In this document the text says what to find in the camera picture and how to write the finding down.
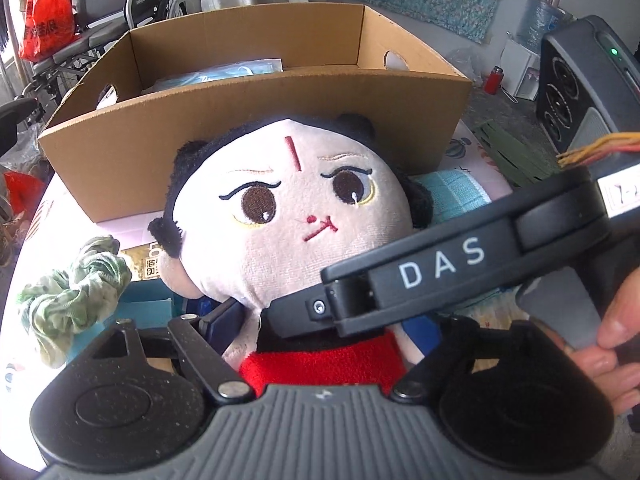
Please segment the person's right hand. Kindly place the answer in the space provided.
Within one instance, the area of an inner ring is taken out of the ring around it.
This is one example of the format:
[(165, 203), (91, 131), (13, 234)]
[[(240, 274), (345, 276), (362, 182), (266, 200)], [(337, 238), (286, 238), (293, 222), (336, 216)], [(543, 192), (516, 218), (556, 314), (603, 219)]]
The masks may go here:
[(639, 404), (639, 363), (620, 365), (615, 349), (638, 335), (640, 328), (640, 272), (626, 277), (605, 312), (594, 346), (575, 350), (554, 330), (538, 326), (567, 354), (611, 402), (616, 415)]

